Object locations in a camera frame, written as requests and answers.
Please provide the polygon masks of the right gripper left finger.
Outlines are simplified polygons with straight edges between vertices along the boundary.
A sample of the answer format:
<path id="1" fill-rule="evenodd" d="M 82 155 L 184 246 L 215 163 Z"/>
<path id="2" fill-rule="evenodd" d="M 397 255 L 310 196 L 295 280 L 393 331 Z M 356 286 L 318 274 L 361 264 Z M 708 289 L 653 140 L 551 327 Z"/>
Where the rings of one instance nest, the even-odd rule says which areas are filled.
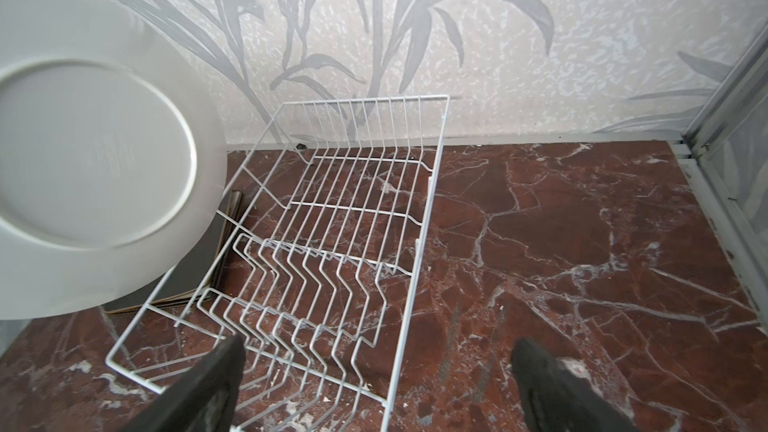
<path id="1" fill-rule="evenodd" d="M 243 337 L 227 338 L 121 429 L 139 432 L 230 430 L 244 365 Z"/>

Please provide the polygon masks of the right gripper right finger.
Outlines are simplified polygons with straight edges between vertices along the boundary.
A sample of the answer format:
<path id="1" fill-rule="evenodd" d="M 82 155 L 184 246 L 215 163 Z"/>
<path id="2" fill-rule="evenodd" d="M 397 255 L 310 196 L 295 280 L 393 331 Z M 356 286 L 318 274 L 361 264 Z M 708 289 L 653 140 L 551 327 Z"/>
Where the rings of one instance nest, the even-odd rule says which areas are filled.
<path id="1" fill-rule="evenodd" d="M 637 427 L 529 338 L 515 342 L 511 370 L 530 431 L 635 431 Z"/>

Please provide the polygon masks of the white round plate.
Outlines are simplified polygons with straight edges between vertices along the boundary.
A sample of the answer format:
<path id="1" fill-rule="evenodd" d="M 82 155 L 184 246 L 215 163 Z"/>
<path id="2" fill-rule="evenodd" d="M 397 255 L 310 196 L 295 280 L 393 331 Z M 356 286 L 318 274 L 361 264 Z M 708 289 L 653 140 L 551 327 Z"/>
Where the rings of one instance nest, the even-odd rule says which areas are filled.
<path id="1" fill-rule="evenodd" d="M 1 316 L 98 306 L 203 236 L 225 189 L 209 94 L 112 0 L 1 0 Z"/>

